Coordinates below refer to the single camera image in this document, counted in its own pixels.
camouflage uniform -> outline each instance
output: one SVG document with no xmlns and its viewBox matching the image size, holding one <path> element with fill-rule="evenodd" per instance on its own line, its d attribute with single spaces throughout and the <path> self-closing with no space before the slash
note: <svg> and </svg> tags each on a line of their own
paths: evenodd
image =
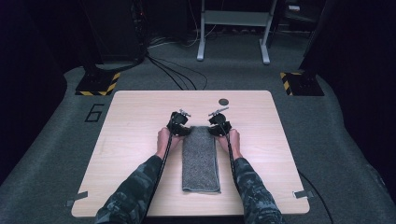
<svg viewBox="0 0 396 224">
<path fill-rule="evenodd" d="M 139 224 L 148 209 L 149 198 L 160 172 L 162 160 L 150 157 L 141 164 L 96 214 L 95 223 Z M 247 160 L 234 161 L 235 175 L 245 210 L 245 223 L 285 223 L 271 193 Z"/>
</svg>

wooden table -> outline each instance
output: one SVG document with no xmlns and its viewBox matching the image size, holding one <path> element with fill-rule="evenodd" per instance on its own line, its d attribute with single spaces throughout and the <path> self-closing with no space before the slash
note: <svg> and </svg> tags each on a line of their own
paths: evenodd
<svg viewBox="0 0 396 224">
<path fill-rule="evenodd" d="M 180 108 L 191 114 L 186 126 L 209 126 L 208 114 L 222 114 L 241 134 L 241 151 L 273 194 L 283 214 L 308 212 L 304 190 L 288 141 L 269 91 L 118 91 L 79 192 L 88 197 L 74 203 L 75 217 L 94 217 L 107 198 L 137 166 L 156 152 L 157 133 Z M 181 146 L 169 154 L 148 216 L 243 215 L 242 201 L 233 183 L 230 161 L 217 143 L 221 193 L 192 193 L 181 189 Z"/>
</svg>

gray towel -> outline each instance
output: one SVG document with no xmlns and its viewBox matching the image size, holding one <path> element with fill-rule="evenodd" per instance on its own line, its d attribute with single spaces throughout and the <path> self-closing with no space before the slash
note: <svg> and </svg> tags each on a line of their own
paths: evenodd
<svg viewBox="0 0 396 224">
<path fill-rule="evenodd" d="M 215 138 L 206 126 L 192 126 L 184 138 L 182 189 L 220 193 Z"/>
</svg>

metal stand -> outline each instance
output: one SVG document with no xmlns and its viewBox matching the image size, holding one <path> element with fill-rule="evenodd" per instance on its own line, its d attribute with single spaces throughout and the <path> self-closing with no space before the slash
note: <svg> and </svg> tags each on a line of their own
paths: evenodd
<svg viewBox="0 0 396 224">
<path fill-rule="evenodd" d="M 266 42 L 270 32 L 271 23 L 274 17 L 276 1 L 273 0 L 269 12 L 237 12 L 237 11 L 214 11 L 205 10 L 205 0 L 202 0 L 201 8 L 201 40 L 198 48 L 197 60 L 204 60 L 205 53 L 205 25 L 222 24 L 222 25 L 244 25 L 244 26 L 261 26 L 265 27 L 265 32 L 260 39 L 260 48 L 262 50 L 262 62 L 270 63 Z"/>
</svg>

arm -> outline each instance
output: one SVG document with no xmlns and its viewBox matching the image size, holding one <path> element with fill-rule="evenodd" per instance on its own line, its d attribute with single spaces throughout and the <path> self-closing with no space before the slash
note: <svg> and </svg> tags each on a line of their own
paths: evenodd
<svg viewBox="0 0 396 224">
<path fill-rule="evenodd" d="M 265 188 L 250 163 L 243 158 L 239 132 L 230 130 L 229 139 L 233 151 L 236 185 L 244 205 L 245 223 L 285 223 L 271 193 Z M 227 138 L 218 137 L 218 140 L 228 153 Z"/>
<path fill-rule="evenodd" d="M 154 194 L 154 186 L 158 179 L 163 156 L 169 139 L 169 131 L 162 128 L 158 132 L 157 152 L 124 180 L 96 214 L 95 223 L 141 223 L 149 209 L 149 199 Z M 173 150 L 182 139 L 172 136 Z"/>
</svg>

